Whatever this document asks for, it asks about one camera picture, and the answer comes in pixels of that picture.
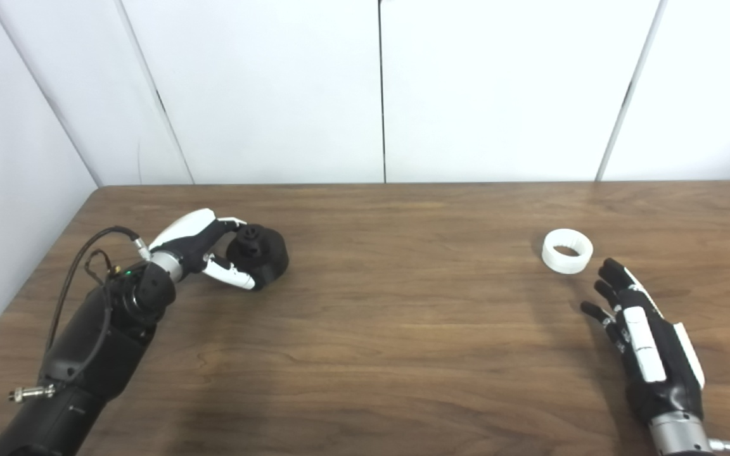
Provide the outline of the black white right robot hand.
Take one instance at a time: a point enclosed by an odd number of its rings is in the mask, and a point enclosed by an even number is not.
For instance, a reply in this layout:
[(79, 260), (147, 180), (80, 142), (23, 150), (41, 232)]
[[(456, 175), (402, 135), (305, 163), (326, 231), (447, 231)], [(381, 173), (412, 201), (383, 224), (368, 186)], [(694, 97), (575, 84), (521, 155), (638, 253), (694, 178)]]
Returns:
[(705, 376), (681, 323), (667, 320), (649, 292), (622, 263), (606, 258), (594, 289), (609, 311), (584, 301), (580, 311), (600, 323), (625, 372), (631, 412), (646, 424), (680, 412), (704, 418)]

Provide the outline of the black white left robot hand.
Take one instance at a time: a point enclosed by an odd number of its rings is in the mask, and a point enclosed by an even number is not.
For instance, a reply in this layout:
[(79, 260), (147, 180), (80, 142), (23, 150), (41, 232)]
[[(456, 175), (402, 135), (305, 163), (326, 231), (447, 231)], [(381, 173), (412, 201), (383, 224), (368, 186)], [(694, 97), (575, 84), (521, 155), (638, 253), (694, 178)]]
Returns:
[(205, 274), (235, 288), (254, 289), (255, 280), (233, 262), (212, 253), (229, 233), (247, 226), (235, 217), (217, 217), (209, 208), (195, 210), (175, 220), (150, 244), (150, 262), (166, 271), (174, 283), (189, 274)]

